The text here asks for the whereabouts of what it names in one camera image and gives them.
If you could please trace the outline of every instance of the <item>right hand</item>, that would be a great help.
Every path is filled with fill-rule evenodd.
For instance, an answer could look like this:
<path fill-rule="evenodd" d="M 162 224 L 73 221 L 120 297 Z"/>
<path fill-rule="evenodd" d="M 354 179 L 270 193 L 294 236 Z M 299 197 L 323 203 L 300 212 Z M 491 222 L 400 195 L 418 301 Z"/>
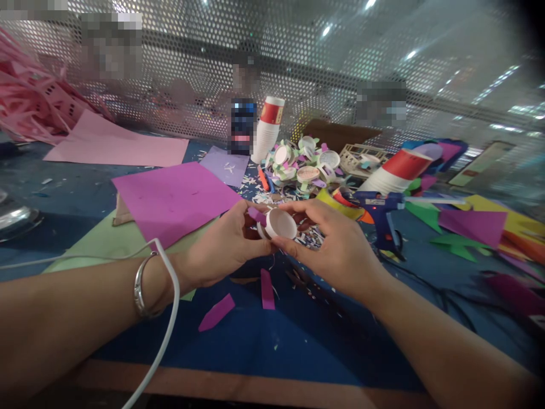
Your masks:
<path fill-rule="evenodd" d="M 317 224 L 325 235 L 318 251 L 285 237 L 273 237 L 272 242 L 309 267 L 336 290 L 366 303 L 391 278 L 373 254 L 360 226 L 324 202 L 311 199 L 282 203 L 282 210 L 294 216 L 299 231 Z"/>

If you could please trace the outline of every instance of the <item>metal mesh wall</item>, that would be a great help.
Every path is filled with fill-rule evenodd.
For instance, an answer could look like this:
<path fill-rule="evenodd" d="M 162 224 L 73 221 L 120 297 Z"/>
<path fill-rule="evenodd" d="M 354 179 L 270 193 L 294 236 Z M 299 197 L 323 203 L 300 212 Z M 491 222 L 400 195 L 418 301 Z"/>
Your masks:
<path fill-rule="evenodd" d="M 1 21 L 118 122 L 224 143 L 230 99 L 286 99 L 281 136 L 310 118 L 355 123 L 362 81 L 406 81 L 403 128 L 372 144 L 457 137 L 516 149 L 467 187 L 542 200 L 545 78 L 511 3 L 497 0 L 73 0 L 65 21 Z M 140 12 L 142 75 L 84 80 L 81 13 Z"/>

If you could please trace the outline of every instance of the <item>stack of paper cups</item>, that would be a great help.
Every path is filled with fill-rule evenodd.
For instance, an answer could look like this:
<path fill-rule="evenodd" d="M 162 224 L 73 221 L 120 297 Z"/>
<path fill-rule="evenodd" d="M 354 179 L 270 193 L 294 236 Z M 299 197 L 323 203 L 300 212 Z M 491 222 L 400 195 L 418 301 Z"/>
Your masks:
<path fill-rule="evenodd" d="M 274 147 L 280 130 L 285 102 L 284 99 L 276 97 L 267 97 L 265 99 L 265 105 L 263 105 L 263 111 L 257 124 L 253 151 L 250 156 L 252 162 L 260 164 Z"/>
<path fill-rule="evenodd" d="M 403 192 L 433 160 L 422 153 L 401 149 L 375 173 L 369 176 L 360 191 L 378 191 L 383 195 Z"/>

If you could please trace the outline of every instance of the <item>glue gun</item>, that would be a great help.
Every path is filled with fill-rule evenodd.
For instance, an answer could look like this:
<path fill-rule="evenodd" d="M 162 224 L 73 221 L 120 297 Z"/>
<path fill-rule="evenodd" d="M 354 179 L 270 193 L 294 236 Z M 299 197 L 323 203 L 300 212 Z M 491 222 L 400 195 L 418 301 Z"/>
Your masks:
<path fill-rule="evenodd" d="M 352 197 L 358 202 L 359 207 L 369 212 L 376 228 L 375 247 L 378 250 L 391 251 L 402 261 L 405 257 L 403 250 L 403 238 L 399 230 L 395 230 L 390 212 L 405 208 L 405 195 L 403 193 L 390 193 L 382 196 L 377 191 L 357 191 Z"/>

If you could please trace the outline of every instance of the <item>bracelet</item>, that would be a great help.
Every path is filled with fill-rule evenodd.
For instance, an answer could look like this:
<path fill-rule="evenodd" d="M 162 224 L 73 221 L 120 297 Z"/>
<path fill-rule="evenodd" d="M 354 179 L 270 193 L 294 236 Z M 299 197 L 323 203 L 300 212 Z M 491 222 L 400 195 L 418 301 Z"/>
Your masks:
<path fill-rule="evenodd" d="M 140 264 L 140 267 L 138 268 L 138 271 L 136 272 L 136 279 L 135 279 L 135 304 L 136 309 L 138 310 L 138 313 L 142 318 L 151 319 L 155 318 L 156 316 L 159 316 L 163 311 L 159 311 L 155 314 L 152 314 L 148 311 L 146 308 L 146 305 L 144 305 L 144 298 L 142 297 L 142 275 L 144 274 L 144 268 L 146 267 L 146 264 L 148 263 L 149 259 L 153 256 L 158 255 L 156 251 L 152 251 L 151 254 L 146 257 L 142 264 Z"/>

